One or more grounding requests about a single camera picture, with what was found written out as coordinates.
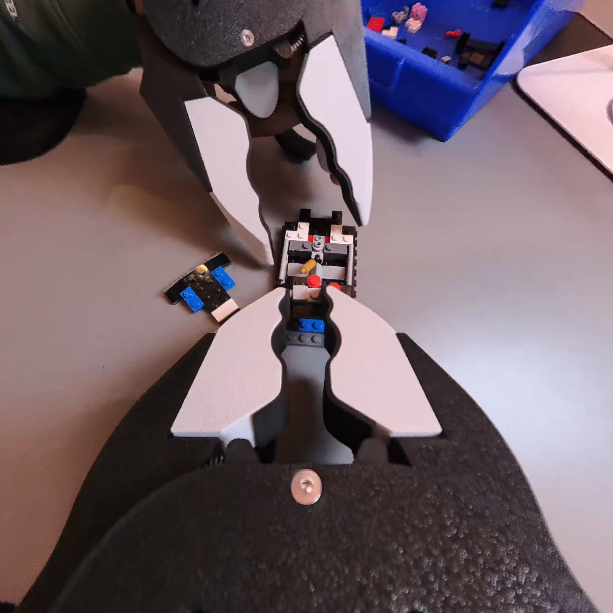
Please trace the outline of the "lego pieces pile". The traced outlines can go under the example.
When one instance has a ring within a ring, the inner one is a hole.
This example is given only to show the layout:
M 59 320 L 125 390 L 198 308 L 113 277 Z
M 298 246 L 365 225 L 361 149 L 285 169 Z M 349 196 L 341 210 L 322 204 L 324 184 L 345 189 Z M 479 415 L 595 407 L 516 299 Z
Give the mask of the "lego pieces pile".
M 512 34 L 517 1 L 362 1 L 364 26 L 394 42 L 464 70 L 491 66 Z

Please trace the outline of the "black blue lego subassembly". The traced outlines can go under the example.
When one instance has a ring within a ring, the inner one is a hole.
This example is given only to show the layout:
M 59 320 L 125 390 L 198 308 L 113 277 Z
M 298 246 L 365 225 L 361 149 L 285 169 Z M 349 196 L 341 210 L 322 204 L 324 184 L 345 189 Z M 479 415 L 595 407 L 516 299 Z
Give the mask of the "black blue lego subassembly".
M 222 324 L 240 310 L 229 295 L 235 286 L 227 272 L 231 264 L 223 252 L 216 253 L 164 288 L 163 293 L 171 304 L 182 302 L 192 312 L 206 312 Z

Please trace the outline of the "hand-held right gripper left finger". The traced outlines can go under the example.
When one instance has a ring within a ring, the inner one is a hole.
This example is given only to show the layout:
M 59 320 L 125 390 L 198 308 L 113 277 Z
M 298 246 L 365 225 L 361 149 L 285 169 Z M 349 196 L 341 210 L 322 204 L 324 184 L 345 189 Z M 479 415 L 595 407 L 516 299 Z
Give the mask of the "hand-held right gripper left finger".
M 214 335 L 171 427 L 176 437 L 236 439 L 274 449 L 287 425 L 289 291 L 279 287 L 240 310 Z

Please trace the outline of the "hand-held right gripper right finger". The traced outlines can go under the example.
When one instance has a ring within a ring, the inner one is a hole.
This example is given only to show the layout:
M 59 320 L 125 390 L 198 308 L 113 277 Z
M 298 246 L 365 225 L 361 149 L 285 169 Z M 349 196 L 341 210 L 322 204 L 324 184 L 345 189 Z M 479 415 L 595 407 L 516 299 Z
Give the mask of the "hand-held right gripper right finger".
M 441 425 L 394 329 L 328 286 L 323 415 L 339 441 L 431 437 Z

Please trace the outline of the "lego car model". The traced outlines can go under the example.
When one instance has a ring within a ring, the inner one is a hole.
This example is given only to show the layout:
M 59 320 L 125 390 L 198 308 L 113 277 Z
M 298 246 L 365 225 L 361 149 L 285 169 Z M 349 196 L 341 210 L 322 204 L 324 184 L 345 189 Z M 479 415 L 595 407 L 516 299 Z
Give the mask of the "lego car model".
M 315 217 L 303 208 L 296 221 L 283 226 L 278 285 L 289 290 L 288 345 L 322 348 L 322 289 L 332 285 L 356 298 L 356 227 L 343 224 L 341 211 Z

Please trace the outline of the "blue plastic bin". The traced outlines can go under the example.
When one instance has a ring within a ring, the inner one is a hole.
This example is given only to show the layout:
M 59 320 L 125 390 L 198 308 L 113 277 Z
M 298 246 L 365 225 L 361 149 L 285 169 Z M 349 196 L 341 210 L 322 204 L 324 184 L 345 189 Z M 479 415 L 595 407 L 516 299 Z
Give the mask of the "blue plastic bin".
M 464 70 L 394 42 L 378 42 L 365 28 L 372 101 L 449 140 L 521 70 L 537 52 L 569 25 L 584 1 L 517 1 L 513 30 L 491 66 Z

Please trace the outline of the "white book stand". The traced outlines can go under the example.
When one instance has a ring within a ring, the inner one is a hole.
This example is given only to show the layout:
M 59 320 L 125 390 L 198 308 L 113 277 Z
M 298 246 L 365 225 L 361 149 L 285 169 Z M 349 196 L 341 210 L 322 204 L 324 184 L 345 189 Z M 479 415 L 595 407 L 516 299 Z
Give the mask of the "white book stand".
M 526 67 L 517 86 L 612 176 L 612 45 Z

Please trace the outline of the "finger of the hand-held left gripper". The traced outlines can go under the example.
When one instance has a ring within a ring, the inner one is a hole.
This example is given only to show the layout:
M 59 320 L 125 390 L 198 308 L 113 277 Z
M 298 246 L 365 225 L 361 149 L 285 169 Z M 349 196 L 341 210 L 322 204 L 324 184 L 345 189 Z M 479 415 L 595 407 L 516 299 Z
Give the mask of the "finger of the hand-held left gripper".
M 373 149 L 370 121 L 333 34 L 313 41 L 296 86 L 297 110 L 317 138 L 321 167 L 338 181 L 357 226 L 370 220 Z
M 258 261 L 273 265 L 272 241 L 248 171 L 251 140 L 243 115 L 213 97 L 185 101 L 210 183 L 209 193 Z

